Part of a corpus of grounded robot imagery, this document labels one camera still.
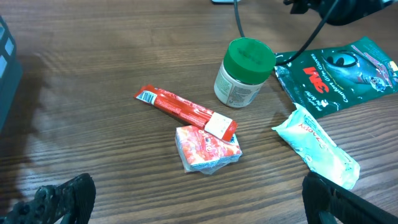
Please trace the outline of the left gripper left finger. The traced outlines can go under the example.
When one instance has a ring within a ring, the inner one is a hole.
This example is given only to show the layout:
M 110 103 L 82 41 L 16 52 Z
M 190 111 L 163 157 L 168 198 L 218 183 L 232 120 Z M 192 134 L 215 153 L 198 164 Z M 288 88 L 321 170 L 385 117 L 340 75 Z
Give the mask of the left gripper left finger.
M 88 173 L 80 174 L 61 185 L 44 185 L 33 200 L 19 202 L 2 224 L 87 224 L 96 198 L 96 187 Z

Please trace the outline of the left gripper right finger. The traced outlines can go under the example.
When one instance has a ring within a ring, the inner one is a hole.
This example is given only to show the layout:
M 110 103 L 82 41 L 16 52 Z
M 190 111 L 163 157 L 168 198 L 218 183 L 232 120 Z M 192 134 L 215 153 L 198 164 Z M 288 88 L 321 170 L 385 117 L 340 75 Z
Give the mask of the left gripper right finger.
M 390 224 L 397 217 L 316 172 L 302 182 L 308 224 Z

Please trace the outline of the mint tissue pack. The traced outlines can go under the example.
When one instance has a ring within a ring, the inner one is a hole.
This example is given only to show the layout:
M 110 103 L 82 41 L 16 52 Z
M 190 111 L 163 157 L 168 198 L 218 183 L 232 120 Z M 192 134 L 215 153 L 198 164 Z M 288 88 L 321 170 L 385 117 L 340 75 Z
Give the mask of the mint tissue pack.
M 272 130 L 303 159 L 312 172 L 316 172 L 335 184 L 353 189 L 359 179 L 360 165 L 338 147 L 302 105 Z

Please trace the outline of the green 3M gloves packet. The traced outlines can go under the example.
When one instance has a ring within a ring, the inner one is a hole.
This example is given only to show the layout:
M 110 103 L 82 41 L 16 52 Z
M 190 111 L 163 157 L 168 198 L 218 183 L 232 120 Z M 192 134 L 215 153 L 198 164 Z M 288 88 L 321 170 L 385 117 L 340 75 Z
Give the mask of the green 3M gloves packet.
M 290 99 L 314 118 L 397 93 L 397 65 L 373 40 L 306 50 L 275 74 Z

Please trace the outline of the long red sachet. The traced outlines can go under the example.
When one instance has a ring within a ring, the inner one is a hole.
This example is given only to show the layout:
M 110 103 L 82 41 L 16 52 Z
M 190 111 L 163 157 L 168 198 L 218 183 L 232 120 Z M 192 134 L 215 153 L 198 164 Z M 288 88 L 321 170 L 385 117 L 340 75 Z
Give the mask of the long red sachet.
M 224 141 L 230 142 L 238 127 L 231 118 L 152 85 L 143 86 L 134 97 Z

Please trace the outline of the red tissue box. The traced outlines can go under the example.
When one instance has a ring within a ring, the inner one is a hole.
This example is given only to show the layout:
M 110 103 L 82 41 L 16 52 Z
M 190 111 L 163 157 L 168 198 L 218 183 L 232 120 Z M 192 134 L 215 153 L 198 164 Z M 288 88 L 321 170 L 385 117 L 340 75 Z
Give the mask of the red tissue box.
M 196 126 L 177 128 L 175 142 L 185 172 L 211 175 L 243 154 L 235 135 L 227 142 Z

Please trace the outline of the chicken seasoning jar green lid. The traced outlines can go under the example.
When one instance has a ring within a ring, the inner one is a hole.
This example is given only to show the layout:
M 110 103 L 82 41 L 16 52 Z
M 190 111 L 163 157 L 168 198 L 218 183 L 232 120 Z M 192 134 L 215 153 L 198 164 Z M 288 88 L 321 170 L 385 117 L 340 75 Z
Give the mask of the chicken seasoning jar green lid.
M 275 54 L 263 42 L 247 37 L 233 40 L 216 76 L 214 91 L 217 98 L 232 108 L 249 105 L 275 65 Z

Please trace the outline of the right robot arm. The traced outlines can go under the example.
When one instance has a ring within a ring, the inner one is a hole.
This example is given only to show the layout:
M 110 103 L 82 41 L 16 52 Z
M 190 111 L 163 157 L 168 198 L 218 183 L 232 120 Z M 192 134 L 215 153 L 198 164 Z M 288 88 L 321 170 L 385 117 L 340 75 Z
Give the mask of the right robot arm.
M 305 14 L 309 9 L 319 13 L 326 23 L 344 26 L 397 3 L 397 0 L 284 0 L 292 5 L 291 14 Z

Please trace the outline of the grey plastic mesh basket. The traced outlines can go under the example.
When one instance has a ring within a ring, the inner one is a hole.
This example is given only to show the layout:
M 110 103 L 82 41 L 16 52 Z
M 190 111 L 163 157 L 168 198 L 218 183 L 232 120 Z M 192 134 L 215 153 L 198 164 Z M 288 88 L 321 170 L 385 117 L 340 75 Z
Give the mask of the grey plastic mesh basket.
M 16 59 L 16 51 L 15 39 L 1 17 L 1 129 L 23 74 L 21 64 Z

